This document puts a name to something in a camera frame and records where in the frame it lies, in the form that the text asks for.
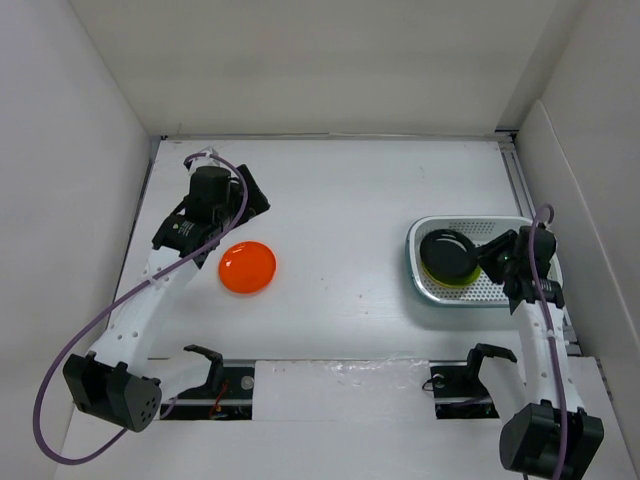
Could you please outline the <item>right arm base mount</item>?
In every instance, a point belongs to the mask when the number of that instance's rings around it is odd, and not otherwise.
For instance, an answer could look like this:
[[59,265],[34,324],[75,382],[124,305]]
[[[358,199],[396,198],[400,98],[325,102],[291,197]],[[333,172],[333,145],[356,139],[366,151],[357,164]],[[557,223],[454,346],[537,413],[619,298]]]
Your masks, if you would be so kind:
[[504,347],[478,343],[465,360],[429,362],[430,376],[422,390],[433,395],[438,420],[497,419],[499,417],[488,390],[480,382],[480,367],[486,358],[517,362]]

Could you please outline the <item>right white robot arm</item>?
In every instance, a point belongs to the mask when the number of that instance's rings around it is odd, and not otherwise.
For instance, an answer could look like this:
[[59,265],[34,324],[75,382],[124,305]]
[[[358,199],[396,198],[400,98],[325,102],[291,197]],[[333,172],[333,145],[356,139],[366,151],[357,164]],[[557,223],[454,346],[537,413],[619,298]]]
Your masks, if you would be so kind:
[[462,381],[473,393],[489,393],[503,423],[504,469],[526,477],[581,479],[604,439],[604,426],[586,412],[571,375],[562,286],[548,277],[556,246],[555,236],[538,224],[479,247],[479,266],[508,299],[522,354],[479,344],[469,353]]

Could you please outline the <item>orange plate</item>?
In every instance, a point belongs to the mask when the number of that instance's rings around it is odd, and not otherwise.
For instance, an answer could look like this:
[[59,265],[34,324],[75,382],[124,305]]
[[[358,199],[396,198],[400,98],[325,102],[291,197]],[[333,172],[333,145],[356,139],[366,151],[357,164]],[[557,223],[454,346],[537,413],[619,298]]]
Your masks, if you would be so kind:
[[271,284],[276,271],[274,252],[257,241],[240,242],[231,246],[221,256],[218,265],[218,277],[222,285],[240,295],[262,291]]

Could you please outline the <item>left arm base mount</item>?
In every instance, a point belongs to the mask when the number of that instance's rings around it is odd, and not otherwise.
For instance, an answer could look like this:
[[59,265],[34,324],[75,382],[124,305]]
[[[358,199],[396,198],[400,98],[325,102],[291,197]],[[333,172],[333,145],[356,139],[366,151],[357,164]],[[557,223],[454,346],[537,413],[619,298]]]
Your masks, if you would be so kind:
[[185,389],[160,407],[160,420],[248,421],[252,419],[255,386],[254,361],[230,360],[211,349],[188,345],[208,367],[203,384]]

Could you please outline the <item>green plate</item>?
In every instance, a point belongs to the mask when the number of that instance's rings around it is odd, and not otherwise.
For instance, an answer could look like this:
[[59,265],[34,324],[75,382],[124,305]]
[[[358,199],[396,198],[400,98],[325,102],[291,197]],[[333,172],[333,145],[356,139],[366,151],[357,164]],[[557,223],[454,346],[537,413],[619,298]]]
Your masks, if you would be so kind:
[[481,275],[481,269],[479,267],[476,267],[472,273],[463,277],[438,276],[425,265],[422,265],[422,271],[432,282],[448,289],[466,288],[476,282]]

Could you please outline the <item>black plate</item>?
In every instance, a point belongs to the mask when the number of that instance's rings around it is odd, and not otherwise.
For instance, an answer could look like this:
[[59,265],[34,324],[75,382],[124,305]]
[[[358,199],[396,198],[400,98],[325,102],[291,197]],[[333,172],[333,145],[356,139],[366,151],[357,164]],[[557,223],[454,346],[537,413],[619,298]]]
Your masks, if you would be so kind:
[[426,234],[420,242],[419,255],[421,264],[438,276],[463,277],[479,267],[476,246],[452,229],[436,229]]

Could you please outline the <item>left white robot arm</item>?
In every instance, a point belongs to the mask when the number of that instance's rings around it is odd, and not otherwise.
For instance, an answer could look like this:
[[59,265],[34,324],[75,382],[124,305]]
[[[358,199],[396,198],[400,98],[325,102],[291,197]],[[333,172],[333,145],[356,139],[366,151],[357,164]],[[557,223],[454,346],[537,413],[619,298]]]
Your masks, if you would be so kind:
[[223,234],[269,207],[246,165],[228,169],[209,163],[191,169],[187,195],[151,240],[141,277],[145,288],[124,301],[85,356],[73,354],[63,366],[81,412],[141,432],[162,403],[185,391],[208,397],[220,390],[220,353],[191,344],[157,365],[151,364],[149,354],[174,302]]

